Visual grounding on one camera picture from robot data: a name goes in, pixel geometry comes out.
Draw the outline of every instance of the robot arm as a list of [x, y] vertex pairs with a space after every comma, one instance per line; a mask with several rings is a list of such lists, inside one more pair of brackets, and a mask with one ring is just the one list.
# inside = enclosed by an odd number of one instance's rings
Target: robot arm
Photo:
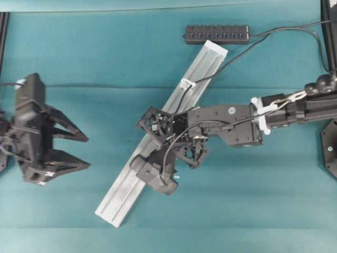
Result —
[[[248, 105], [221, 104], [178, 114], [150, 108], [137, 126], [153, 138], [157, 149], [148, 157], [136, 156], [131, 168], [154, 190], [172, 194], [178, 185], [173, 178], [175, 160], [181, 159], [191, 168], [201, 166], [208, 152], [205, 143], [212, 135], [231, 146], [249, 147], [263, 144], [262, 133], [268, 135], [292, 123], [337, 118], [336, 84], [335, 76], [323, 75], [303, 91], [252, 98]], [[329, 145], [329, 149], [336, 138], [326, 136], [337, 137], [333, 122], [322, 132], [323, 146]], [[325, 150], [326, 169], [337, 177], [336, 156]]]

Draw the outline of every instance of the white cable tie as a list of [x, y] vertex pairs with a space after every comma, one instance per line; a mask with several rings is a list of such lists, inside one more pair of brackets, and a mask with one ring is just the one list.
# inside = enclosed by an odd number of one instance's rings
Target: white cable tie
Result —
[[183, 88], [184, 90], [187, 90], [190, 86], [195, 87], [196, 83], [192, 82], [186, 78], [182, 78], [180, 81], [180, 87]]

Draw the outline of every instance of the cable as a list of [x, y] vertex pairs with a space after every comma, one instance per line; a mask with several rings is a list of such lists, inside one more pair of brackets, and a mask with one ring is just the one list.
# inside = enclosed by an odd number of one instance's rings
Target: cable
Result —
[[229, 60], [225, 65], [223, 65], [221, 68], [219, 68], [213, 75], [204, 77], [198, 81], [195, 81], [195, 83], [200, 83], [202, 81], [211, 79], [217, 75], [219, 75], [225, 68], [227, 68], [231, 63], [235, 62], [236, 60], [240, 59], [243, 55], [245, 55], [246, 53], [248, 53], [251, 49], [253, 49], [253, 47], [257, 46], [258, 44], [260, 44], [261, 42], [263, 42], [269, 35], [266, 35], [263, 39], [254, 42], [250, 47], [248, 47], [245, 51], [243, 51], [241, 54], [239, 54], [238, 56], [232, 58], [231, 60]]
[[[225, 68], [227, 68], [231, 63], [235, 62], [236, 60], [238, 60], [239, 58], [241, 58], [243, 55], [245, 55], [246, 53], [248, 53], [253, 47], [255, 47], [256, 45], [260, 44], [261, 42], [263, 42], [269, 35], [266, 35], [263, 39], [253, 43], [250, 47], [248, 47], [245, 51], [243, 51], [241, 54], [237, 55], [236, 57], [232, 58], [231, 60], [229, 60], [225, 65], [223, 65], [221, 68], [218, 69], [218, 71], [216, 71], [213, 75], [210, 75], [210, 76], [207, 76], [205, 78], [202, 78], [198, 81], [196, 81], [195, 83], [198, 84], [202, 81], [205, 81], [205, 80], [208, 80], [208, 79], [211, 79], [213, 77], [215, 77], [216, 75], [219, 75]], [[180, 106], [186, 96], [186, 94], [188, 93], [188, 91], [192, 88], [192, 86], [190, 85], [186, 90], [185, 92], [183, 93], [180, 101], [179, 101], [179, 104], [177, 106], [177, 109], [175, 110], [175, 114], [178, 113], [178, 110], [180, 109]]]
[[309, 27], [309, 26], [315, 26], [315, 25], [321, 25], [321, 24], [325, 24], [325, 23], [330, 23], [331, 20], [324, 20], [324, 21], [319, 21], [319, 22], [314, 22], [314, 23], [310, 23], [310, 24], [306, 24], [306, 25], [296, 25], [296, 26], [281, 26], [281, 27], [277, 27], [274, 29], [271, 29], [267, 32], [264, 33], [260, 33], [260, 34], [256, 34], [256, 35], [251, 35], [251, 38], [257, 38], [257, 37], [261, 37], [266, 35], [267, 33], [274, 33], [277, 32], [279, 30], [285, 30], [287, 28], [305, 28], [305, 27]]
[[170, 150], [173, 148], [173, 145], [176, 144], [176, 142], [178, 141], [178, 139], [180, 139], [187, 131], [189, 131], [190, 129], [196, 127], [197, 125], [200, 125], [202, 123], [221, 123], [221, 124], [224, 124], [224, 125], [227, 125], [227, 126], [234, 126], [234, 125], [239, 125], [239, 124], [242, 124], [242, 123], [245, 123], [247, 121], [252, 121], [258, 117], [261, 117], [261, 116], [266, 116], [272, 112], [275, 112], [277, 110], [279, 110], [280, 108], [284, 107], [285, 104], [287, 104], [289, 101], [285, 101], [280, 107], [278, 107], [276, 110], [274, 111], [269, 111], [269, 112], [265, 112], [265, 113], [262, 113], [262, 114], [258, 114], [258, 115], [255, 115], [255, 116], [252, 116], [252, 117], [249, 117], [249, 118], [246, 118], [246, 119], [243, 119], [243, 120], [237, 120], [237, 121], [234, 121], [233, 123], [228, 123], [228, 122], [225, 122], [225, 121], [220, 121], [220, 120], [201, 120], [199, 122], [196, 122], [190, 126], [188, 126], [183, 132], [181, 132], [173, 141], [172, 143], [169, 145], [169, 147], [167, 148], [166, 152], [165, 152], [165, 155], [164, 155], [164, 159], [163, 159], [163, 168], [162, 168], [162, 172], [159, 174], [160, 176], [160, 180], [163, 184], [166, 184], [162, 175], [165, 175], [165, 171], [166, 171], [166, 159], [167, 159], [167, 155], [169, 154]]
[[20, 84], [20, 83], [0, 83], [0, 87], [4, 87], [4, 86], [23, 86], [23, 84]]
[[[255, 43], [253, 43], [249, 48], [247, 48], [245, 51], [243, 51], [241, 54], [239, 54], [238, 56], [236, 56], [235, 58], [231, 59], [230, 61], [228, 61], [224, 66], [222, 66], [220, 69], [218, 69], [217, 72], [215, 72], [213, 75], [204, 77], [198, 81], [196, 81], [195, 83], [200, 83], [202, 81], [211, 79], [217, 75], [219, 75], [225, 68], [227, 68], [231, 63], [233, 63], [234, 61], [238, 60], [240, 57], [242, 57], [243, 55], [245, 55], [248, 51], [250, 51], [253, 47], [255, 47], [256, 45], [260, 44], [261, 42], [263, 42], [270, 34], [278, 32], [278, 31], [284, 31], [284, 30], [295, 30], [295, 31], [303, 31], [303, 32], [307, 32], [312, 34], [315, 39], [317, 40], [318, 46], [319, 46], [319, 50], [320, 50], [320, 57], [321, 57], [321, 61], [322, 61], [322, 66], [324, 68], [325, 71], [327, 71], [328, 73], [333, 73], [335, 71], [337, 71], [337, 69], [335, 70], [329, 70], [329, 68], [326, 66], [325, 61], [324, 61], [324, 56], [323, 56], [323, 47], [322, 47], [322, 42], [320, 37], [317, 35], [316, 32], [312, 31], [312, 30], [308, 30], [308, 29], [304, 29], [304, 27], [310, 27], [310, 26], [315, 26], [315, 25], [320, 25], [320, 24], [325, 24], [325, 23], [330, 23], [331, 20], [326, 20], [326, 21], [319, 21], [319, 22], [314, 22], [314, 23], [310, 23], [310, 24], [305, 24], [305, 25], [298, 25], [298, 26], [284, 26], [284, 27], [278, 27], [278, 28], [274, 28], [272, 30], [269, 30], [267, 32], [264, 33], [260, 33], [260, 34], [256, 34], [256, 35], [251, 35], [251, 38], [258, 38], [258, 37], [262, 37], [265, 36], [263, 39], [261, 39], [260, 41], [257, 41]], [[178, 113], [178, 110], [182, 104], [182, 101], [184, 100], [187, 92], [191, 89], [192, 87], [189, 86], [185, 92], [183, 93], [181, 100], [178, 104], [177, 109], [175, 110], [175, 113]]]
[[329, 70], [329, 68], [326, 66], [324, 56], [323, 56], [323, 47], [322, 47], [321, 39], [317, 35], [317, 33], [312, 31], [312, 30], [304, 29], [304, 28], [301, 28], [301, 27], [280, 27], [280, 28], [276, 28], [276, 29], [270, 30], [270, 31], [265, 32], [265, 33], [261, 33], [261, 34], [258, 34], [258, 35], [252, 35], [251, 38], [258, 38], [258, 37], [261, 37], [261, 36], [266, 36], [266, 35], [269, 35], [269, 34], [272, 34], [272, 33], [278, 32], [278, 31], [285, 31], [285, 30], [296, 30], [296, 31], [298, 30], [298, 31], [303, 31], [303, 32], [307, 32], [307, 33], [312, 34], [315, 37], [315, 39], [317, 40], [318, 47], [319, 47], [319, 50], [320, 50], [321, 62], [322, 62], [322, 66], [323, 66], [324, 70], [327, 71], [328, 73], [333, 73], [337, 70], [337, 69]]

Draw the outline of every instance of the black plastic part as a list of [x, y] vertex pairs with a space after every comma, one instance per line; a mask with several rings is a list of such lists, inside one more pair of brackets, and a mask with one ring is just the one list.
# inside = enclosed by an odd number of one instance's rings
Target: black plastic part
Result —
[[326, 170], [337, 178], [337, 119], [321, 132], [324, 166]]
[[332, 22], [322, 24], [329, 69], [337, 67], [337, 5], [331, 6], [329, 0], [321, 0], [321, 20]]
[[[65, 130], [55, 128], [57, 124]], [[44, 186], [58, 176], [90, 165], [53, 149], [53, 138], [81, 142], [88, 138], [60, 110], [45, 104], [45, 85], [37, 73], [27, 76], [25, 84], [17, 90], [15, 115], [10, 127], [3, 128], [2, 131], [0, 126], [0, 133], [5, 133], [4, 141], [12, 147], [26, 182]]]
[[0, 73], [2, 68], [2, 61], [4, 56], [4, 48], [6, 42], [7, 26], [8, 26], [8, 12], [0, 13]]
[[186, 44], [204, 44], [207, 40], [216, 44], [248, 44], [247, 25], [187, 25]]

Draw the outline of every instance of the teal table surface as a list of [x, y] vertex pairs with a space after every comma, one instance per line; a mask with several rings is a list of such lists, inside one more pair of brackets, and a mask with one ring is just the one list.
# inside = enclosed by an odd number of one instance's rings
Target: teal table surface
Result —
[[[135, 124], [164, 105], [201, 48], [185, 45], [186, 24], [249, 24], [257, 34], [320, 20], [320, 1], [219, 2], [10, 14], [0, 81], [39, 73], [47, 104], [90, 139], [55, 148], [91, 166], [38, 187], [11, 158], [0, 174], [0, 252], [335, 252], [337, 180], [323, 167], [319, 136], [326, 121], [273, 131], [253, 148], [212, 138], [201, 168], [177, 163], [172, 196], [145, 188], [118, 229], [94, 214], [144, 135]], [[247, 46], [225, 48], [229, 60]], [[279, 32], [215, 78], [199, 105], [291, 93], [322, 73], [311, 35]], [[0, 90], [8, 118], [14, 94]]]

